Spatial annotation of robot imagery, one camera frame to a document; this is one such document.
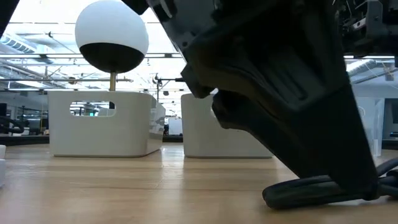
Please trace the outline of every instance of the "black cord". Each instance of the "black cord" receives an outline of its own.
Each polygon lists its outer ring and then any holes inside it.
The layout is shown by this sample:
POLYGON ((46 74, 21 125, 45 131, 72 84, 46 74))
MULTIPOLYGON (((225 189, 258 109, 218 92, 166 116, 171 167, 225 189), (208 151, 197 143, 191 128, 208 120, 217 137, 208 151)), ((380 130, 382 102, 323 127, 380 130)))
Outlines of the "black cord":
POLYGON ((22 134, 25 131, 25 127, 21 123, 14 121, 13 119, 9 119, 5 116, 0 116, 0 131, 22 134), (9 123, 17 126, 18 128, 10 128, 9 123))
POLYGON ((341 189, 327 175, 296 179, 267 187, 262 192, 262 197, 270 208, 288 209, 323 205, 349 200, 375 200, 380 196, 398 197, 398 158, 391 159, 377 166, 379 182, 375 194, 353 194, 341 189))

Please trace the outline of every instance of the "desk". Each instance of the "desk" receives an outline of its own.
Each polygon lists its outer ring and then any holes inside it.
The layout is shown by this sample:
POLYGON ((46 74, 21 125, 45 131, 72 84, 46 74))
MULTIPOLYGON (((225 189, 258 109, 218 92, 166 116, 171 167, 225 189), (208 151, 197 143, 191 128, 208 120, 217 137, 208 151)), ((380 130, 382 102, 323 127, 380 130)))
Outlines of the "desk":
MULTIPOLYGON (((7 148, 7 224, 395 224, 385 197, 278 212, 261 191, 295 178, 277 159, 184 158, 181 144, 135 159, 53 158, 47 145, 7 148)), ((378 163, 397 157, 383 151, 378 163)))

